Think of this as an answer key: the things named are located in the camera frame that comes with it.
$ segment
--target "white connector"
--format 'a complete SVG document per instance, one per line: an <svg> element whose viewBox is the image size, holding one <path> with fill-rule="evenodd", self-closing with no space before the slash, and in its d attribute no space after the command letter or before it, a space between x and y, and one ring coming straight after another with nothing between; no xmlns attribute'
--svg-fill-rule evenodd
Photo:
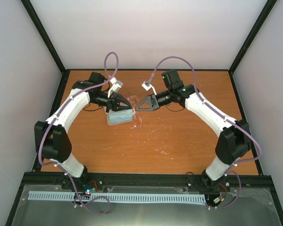
<svg viewBox="0 0 283 226"><path fill-rule="evenodd" d="M213 202L216 204L218 202L220 202L221 200L219 199L219 197L217 197L216 199L213 200Z"/></svg>
<svg viewBox="0 0 283 226"><path fill-rule="evenodd" d="M150 89L153 89L154 94L157 95L154 86L152 86L152 85L149 84L148 82L144 81L144 82L141 84L141 86L142 86L146 91L149 91Z"/></svg>
<svg viewBox="0 0 283 226"><path fill-rule="evenodd" d="M117 83L117 79L115 77L113 77L110 82L112 83L112 85L114 85L115 83Z"/></svg>
<svg viewBox="0 0 283 226"><path fill-rule="evenodd" d="M143 83L141 84L141 86L146 90L149 91L151 89L150 84L148 84L146 81L143 81Z"/></svg>
<svg viewBox="0 0 283 226"><path fill-rule="evenodd" d="M114 93L117 93L121 87L123 86L123 83L121 81L118 81L118 80L114 80L115 83L112 83L112 87L109 89L108 91L108 97L110 97L110 95L114 92Z"/></svg>

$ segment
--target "orange wooden surface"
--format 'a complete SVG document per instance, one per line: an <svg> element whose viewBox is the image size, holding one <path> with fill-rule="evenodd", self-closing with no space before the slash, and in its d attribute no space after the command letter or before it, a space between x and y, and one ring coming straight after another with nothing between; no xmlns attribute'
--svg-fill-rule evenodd
<svg viewBox="0 0 283 226"><path fill-rule="evenodd" d="M156 73L152 84L157 92L166 90ZM63 100L77 80L87 80L91 71L71 71ZM151 71L119 71L117 79L124 83L119 93L124 97L137 95L141 101L147 92L141 83L148 80ZM193 83L192 73L179 71L185 85ZM228 72L197 72L198 89L226 114L240 120ZM89 109L98 108L92 104ZM169 106L179 110L178 104ZM130 129L131 124L107 124L103 109L81 111L68 132L72 153L89 172L183 174L191 171L201 174L213 161L217 136L213 130L192 112L184 109L172 112L162 107L154 112L139 112L141 129ZM251 158L249 151L244 158ZM42 171L57 171L53 166ZM235 168L239 174L258 174L255 163L247 162Z"/></svg>

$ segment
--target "cable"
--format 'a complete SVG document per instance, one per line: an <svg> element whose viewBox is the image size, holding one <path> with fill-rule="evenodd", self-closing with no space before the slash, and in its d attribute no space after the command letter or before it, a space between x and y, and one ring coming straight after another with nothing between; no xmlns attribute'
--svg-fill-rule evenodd
<svg viewBox="0 0 283 226"><path fill-rule="evenodd" d="M88 182L88 183L89 183L89 184L94 183L94 185L95 185L95 190L96 190L96 191L98 190L98 185L97 185L97 183L96 183L95 180L92 180L92 181L90 181L90 182Z"/></svg>
<svg viewBox="0 0 283 226"><path fill-rule="evenodd" d="M49 126L48 126L47 129L45 130L44 135L43 135L43 137L42 137L42 140L41 140L41 142L40 142L40 147L39 147L39 151L38 151L38 160L39 160L39 163L40 163L42 166L48 166L48 165L54 164L54 162L43 163L43 161L42 161L42 148L43 148L43 146L44 146L44 142L45 142L45 139L46 139L46 137L47 137L47 135L48 135L48 133L49 133L49 130L50 130L50 128L52 127L52 125L55 123L56 120L57 120L57 119L53 119L53 120L51 121L51 123L49 124Z"/></svg>
<svg viewBox="0 0 283 226"><path fill-rule="evenodd" d="M220 201L223 201L219 187L217 189L218 189L218 193L219 193L219 196L220 196Z"/></svg>
<svg viewBox="0 0 283 226"><path fill-rule="evenodd" d="M155 75L155 72L156 70L158 69L158 67L165 61L165 60L168 60L168 59L179 59L179 60L182 60L184 61L193 71L193 77L194 77L194 89L195 89L195 92L198 96L198 98L204 102L204 99L202 98L202 96L199 94L198 90L197 90L197 76L196 76L196 72L193 68L193 66L185 59L181 58L181 57L178 57L178 56L168 56L164 59L162 59L157 65L156 67L154 68L153 72L152 72L152 75L150 76L150 79L148 80L148 84L151 83L154 75ZM251 139L251 141L256 145L256 147L258 148L258 156L257 157L254 157L254 158L251 158L251 159L243 159L243 160L237 160L236 162L234 162L234 164L237 164L239 162L247 162L247 161L255 161L255 160L258 160L261 155L262 155L262 149L259 145L259 143L247 132L245 131L244 129L242 129L240 126L238 126L237 124L235 124L234 122L228 120L225 118L224 115L220 114L215 108L213 108L211 105L209 105L207 102L204 102L204 104L209 108L211 109L214 113L216 113L220 118L222 118L223 120L225 120L226 122L230 123L232 126L234 126L235 128L237 128L238 130L240 130L242 133L244 133L249 139Z"/></svg>
<svg viewBox="0 0 283 226"><path fill-rule="evenodd" d="M82 197L91 196L91 194L79 194L79 195L80 195L81 198L82 198ZM78 200L78 198L77 198L77 196L75 195L75 196L74 196L74 200L71 201L71 202L73 203L73 205L75 205L76 200Z"/></svg>
<svg viewBox="0 0 283 226"><path fill-rule="evenodd" d="M108 71L107 71L107 60L108 60L108 57L109 57L111 54L113 54L113 55L115 56L115 58L117 59L116 70L118 69L118 56L117 56L117 54L116 54L115 52L110 52L110 53L108 53L108 54L106 55L106 57L105 57L105 60L104 60L104 70L105 70L105 72L106 72L106 75L108 75L109 78L114 77L115 74L116 74L116 71L114 70L113 75L110 76L110 74L109 74Z"/></svg>
<svg viewBox="0 0 283 226"><path fill-rule="evenodd" d="M225 196L223 197L223 199L221 199L221 201L223 202L223 200L225 199L225 197L226 197L226 194L227 194L227 190L226 190L226 188L225 188L225 186L223 185L223 184L220 184L219 183L219 185L224 189L224 191L225 191Z"/></svg>
<svg viewBox="0 0 283 226"><path fill-rule="evenodd" d="M172 112L181 112L182 110L184 110L184 108L183 108L183 109L180 109L180 110L174 111L174 110L171 110L170 108L168 108L168 106L167 106L167 105L165 105L165 106L166 106L166 108L167 108L169 111L172 111Z"/></svg>
<svg viewBox="0 0 283 226"><path fill-rule="evenodd" d="M91 103L89 103L87 107L83 108L83 111L86 111L86 112L95 112L95 111L97 111L97 110L99 110L99 109L102 109L102 108L103 108L103 106L102 106L102 107L99 107L99 108L94 109L94 110L86 110L86 109L90 106L90 104L91 104Z"/></svg>
<svg viewBox="0 0 283 226"><path fill-rule="evenodd" d="M240 195L240 192L241 192L241 180L240 180L238 174L237 174L235 171L230 171L230 172L228 172L228 173L233 173L233 174L236 175L236 177L237 177L237 179L238 179L238 183L239 183L239 192L237 193L237 196L235 197L235 199L234 199L233 201L231 201L231 203L229 203L229 204L227 204L226 206L223 206L223 207L218 207L217 209L219 209L219 210L228 208L228 207L230 207L231 205L233 205L233 204L237 201L237 199L238 199L238 197L239 197L239 195Z"/></svg>
<svg viewBox="0 0 283 226"><path fill-rule="evenodd" d="M108 88L105 89L103 92L107 92L107 91L109 91L109 89L110 89L110 83L108 82Z"/></svg>

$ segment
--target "black metal frame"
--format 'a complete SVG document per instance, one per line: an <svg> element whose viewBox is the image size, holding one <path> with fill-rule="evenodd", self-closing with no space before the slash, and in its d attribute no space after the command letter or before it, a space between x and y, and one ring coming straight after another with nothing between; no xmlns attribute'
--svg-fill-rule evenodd
<svg viewBox="0 0 283 226"><path fill-rule="evenodd" d="M30 18L32 19L34 25L36 26L39 34L41 35L44 43L46 44L50 54L52 55L54 61L56 62L58 68L62 72L62 77L58 86L58 90L56 96L54 98L52 108L50 111L50 115L52 115L60 106L62 96L65 90L65 86L70 74L71 70L78 70L78 69L65 69L63 66L56 50L54 49L49 36L47 35L39 17L37 16L30 0L21 0L27 13L29 14ZM268 14L272 10L273 6L277 0L267 0L265 6L263 7L260 15L258 16L255 24L253 25L251 31L249 32L244 44L242 45L240 51L238 52L236 58L234 59L230 69L225 70L206 70L200 69L197 71L228 71L230 80L233 86L233 90L236 96L236 100L239 106L239 110L243 119L245 119L245 113L239 98L239 94L233 79L233 73L238 67L239 63L241 62L243 56L245 55L246 51L248 50L249 46L251 45L252 41L255 39L257 33L259 32L262 24L266 20ZM102 69L83 69L83 70L102 70ZM125 70L147 70L150 71L152 69L125 69ZM252 143L252 153L254 156L257 156L257 152L255 149L254 144ZM274 200L277 213L279 215L281 224L283 225L283 210L280 205L273 181L271 176L264 176L263 170L260 165L259 161L255 161L256 167L258 170L258 176L240 176L242 187L260 187L260 188L268 188L271 192L272 198ZM68 183L66 176L60 172L41 172L41 166L38 163L38 159L36 157L32 172L27 172L24 174L21 185L19 187L18 193L16 195L14 205L11 209L10 215L8 217L6 225L11 225L14 215L17 210L17 206L23 191L23 187L25 185L62 185L63 188L73 189L72 186ZM102 186L173 186L173 187L187 187L187 180L191 178L200 177L200 175L154 175L154 174L101 174L101 173L88 173L89 178L93 178L96 181L101 181ZM233 187L238 187L237 179L235 176L228 176L227 181ZM210 194L210 192L201 191L202 194Z"/></svg>

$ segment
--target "purple cable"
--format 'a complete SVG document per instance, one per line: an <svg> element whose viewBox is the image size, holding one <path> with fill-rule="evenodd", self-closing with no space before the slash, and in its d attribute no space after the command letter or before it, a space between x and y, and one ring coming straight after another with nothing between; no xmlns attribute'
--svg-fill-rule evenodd
<svg viewBox="0 0 283 226"><path fill-rule="evenodd" d="M115 52L110 52L110 53L108 53L107 56L105 57L105 60L104 60L104 70L105 70L105 72L106 72L106 75L108 75L109 78L110 78L111 76L110 76L110 74L109 74L108 71L107 71L107 60L108 60L108 57L109 57L111 54L115 55L115 58L117 59L116 68L118 68L118 56L117 56L117 54L116 54Z"/></svg>
<svg viewBox="0 0 283 226"><path fill-rule="evenodd" d="M159 67L165 60L172 59L172 58L173 58L173 59L179 59L179 60L184 61L184 62L192 69L192 71L193 71L193 76L194 76L194 88L195 88L195 92L196 92L198 98L203 102L203 98L202 98L202 96L200 96L200 94L199 94L199 92L198 92L198 90L197 90L197 76L196 76L196 72L195 72L194 68L192 67L192 65L191 65L187 60L185 60L185 59L183 59L183 58L181 58L181 57L179 57L179 56L168 56L168 57L162 59L162 60L156 65L156 67L154 68L153 73L152 73L150 79L148 80L148 83L149 83L149 84L151 83L151 81L152 81L152 79L153 79L153 77L154 77L154 75L155 75L155 72L156 72L156 70L158 69L158 67ZM211 105L209 105L207 102L205 102L204 104L205 104L209 109L211 109L215 114L217 114L220 118L222 118L223 120L225 119L225 116L224 116L224 115L222 115L221 113L219 113L215 108L213 108L213 107L212 107ZM228 119L227 119L226 121L227 121L228 123L230 123L232 126L234 126L235 128L237 128L238 130L240 130L242 133L244 133L249 139L251 139L252 142L254 142L254 144L255 144L255 145L257 146L257 148L258 148L258 156L257 156L257 157L254 157L254 158L251 158L251 159L237 160L237 161L235 162L235 164L237 164L237 163L239 163L239 162L247 162L247 161L255 161L255 160L258 160L258 159L261 157L261 155L262 155L262 149L261 149L259 143L258 143L247 131L245 131L244 129L242 129L240 126L238 126L237 124L235 124L234 122L232 122L232 121L230 121L230 120L228 120Z"/></svg>
<svg viewBox="0 0 283 226"><path fill-rule="evenodd" d="M82 197L87 197L87 196L91 196L91 194L82 194L82 195L80 195L81 198L82 198ZM72 202L73 205L75 205L76 200L79 200L79 199L76 197L76 198L74 199L74 201Z"/></svg>
<svg viewBox="0 0 283 226"><path fill-rule="evenodd" d="M53 119L52 122L49 124L47 130L45 130L45 133L42 137L42 140L41 140L41 143L40 143L40 147L39 147L39 151L38 151L38 160L39 160L39 163L42 165L42 166L48 166L48 165L51 165L51 164L54 164L54 162L48 162L48 163L43 163L42 162L42 149L43 149L43 146L44 146L44 142L45 142L45 139L48 135L48 132L50 130L50 128L52 127L52 125L55 123L56 119Z"/></svg>
<svg viewBox="0 0 283 226"><path fill-rule="evenodd" d="M158 67L159 67L165 60L168 60L168 59L179 59L179 60L182 60L182 61L184 61L184 62L192 69L192 71L193 71L193 76L194 76L194 87L195 87L195 91L196 91L197 96L199 97L199 99L203 102L203 98L200 96L198 90L196 89L197 77L196 77L196 72L195 72L193 66L192 66L187 60L185 60L185 59L183 59L183 58L181 58L181 57L179 57L179 56L168 56L168 57L162 59L162 60L156 65L156 67L154 68L154 70L153 70L153 72L152 72L152 75L151 75L150 79L148 80L148 84L151 83L151 81L152 81L152 79L153 79L153 77L154 77L154 75L155 75L155 72L156 72L156 70L158 69Z"/></svg>

